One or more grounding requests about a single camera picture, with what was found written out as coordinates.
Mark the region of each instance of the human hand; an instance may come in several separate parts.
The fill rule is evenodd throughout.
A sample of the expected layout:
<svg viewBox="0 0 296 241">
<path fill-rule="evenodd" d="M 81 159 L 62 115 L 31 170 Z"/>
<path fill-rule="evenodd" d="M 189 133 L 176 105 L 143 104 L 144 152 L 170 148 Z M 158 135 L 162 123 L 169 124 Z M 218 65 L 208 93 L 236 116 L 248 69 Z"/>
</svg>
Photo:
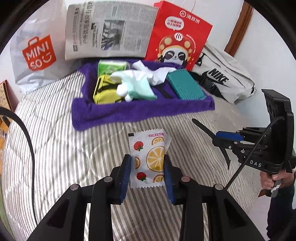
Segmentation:
<svg viewBox="0 0 296 241">
<path fill-rule="evenodd" d="M 263 189 L 270 190 L 274 186 L 274 181 L 281 180 L 280 188 L 288 187 L 294 182 L 293 173 L 287 173 L 285 170 L 280 170 L 278 174 L 269 175 L 266 172 L 260 172 L 260 181 Z"/>
</svg>

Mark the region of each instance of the orange slice print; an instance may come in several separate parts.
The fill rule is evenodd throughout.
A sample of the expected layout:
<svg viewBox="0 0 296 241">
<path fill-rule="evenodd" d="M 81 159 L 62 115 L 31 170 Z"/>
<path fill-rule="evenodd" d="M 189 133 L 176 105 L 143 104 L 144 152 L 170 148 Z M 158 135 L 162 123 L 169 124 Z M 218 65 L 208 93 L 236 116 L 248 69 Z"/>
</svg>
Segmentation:
<svg viewBox="0 0 296 241">
<path fill-rule="evenodd" d="M 141 161 L 140 161 L 140 158 L 135 156 L 135 167 L 136 169 L 138 169 L 141 165 Z"/>
<path fill-rule="evenodd" d="M 159 183 L 159 182 L 162 182 L 162 181 L 164 181 L 164 176 L 162 174 L 156 175 L 153 178 L 153 182 L 154 183 Z"/>
<path fill-rule="evenodd" d="M 146 157 L 146 164 L 151 171 L 163 172 L 163 158 L 165 155 L 165 148 L 163 146 L 156 146 L 152 148 Z"/>
<path fill-rule="evenodd" d="M 155 137 L 152 142 L 151 142 L 151 145 L 153 146 L 154 144 L 158 143 L 158 142 L 164 142 L 164 138 L 163 137 Z"/>
</svg>

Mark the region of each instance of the cartoon panda print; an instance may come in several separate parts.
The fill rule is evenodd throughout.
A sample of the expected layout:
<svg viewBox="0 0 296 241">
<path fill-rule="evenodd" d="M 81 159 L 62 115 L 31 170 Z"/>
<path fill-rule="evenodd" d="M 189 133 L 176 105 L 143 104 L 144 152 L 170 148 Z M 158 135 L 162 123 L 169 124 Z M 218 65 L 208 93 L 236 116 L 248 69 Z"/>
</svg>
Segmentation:
<svg viewBox="0 0 296 241">
<path fill-rule="evenodd" d="M 181 33 L 173 37 L 164 37 L 159 44 L 158 61 L 162 63 L 176 63 L 186 67 L 192 53 L 192 41 Z"/>
</svg>

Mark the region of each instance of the miniso plastic bag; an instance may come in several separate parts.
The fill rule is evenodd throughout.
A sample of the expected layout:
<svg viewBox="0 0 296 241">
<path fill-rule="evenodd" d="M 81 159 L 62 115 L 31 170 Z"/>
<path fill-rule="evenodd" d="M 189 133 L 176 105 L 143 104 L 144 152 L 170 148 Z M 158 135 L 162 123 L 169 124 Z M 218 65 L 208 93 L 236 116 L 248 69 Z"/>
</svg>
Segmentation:
<svg viewBox="0 0 296 241">
<path fill-rule="evenodd" d="M 10 44 L 15 83 L 27 94 L 73 72 L 79 61 L 65 61 L 67 7 L 51 0 L 33 13 Z"/>
</svg>

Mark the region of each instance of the snack packet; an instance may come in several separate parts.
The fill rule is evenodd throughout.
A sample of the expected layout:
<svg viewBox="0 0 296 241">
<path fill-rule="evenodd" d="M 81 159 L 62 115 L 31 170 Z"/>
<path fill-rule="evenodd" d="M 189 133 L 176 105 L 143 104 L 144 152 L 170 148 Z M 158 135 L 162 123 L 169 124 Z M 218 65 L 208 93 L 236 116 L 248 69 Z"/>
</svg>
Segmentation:
<svg viewBox="0 0 296 241">
<path fill-rule="evenodd" d="M 133 158 L 131 188 L 163 186 L 164 154 L 172 138 L 163 129 L 154 129 L 128 134 Z"/>
</svg>

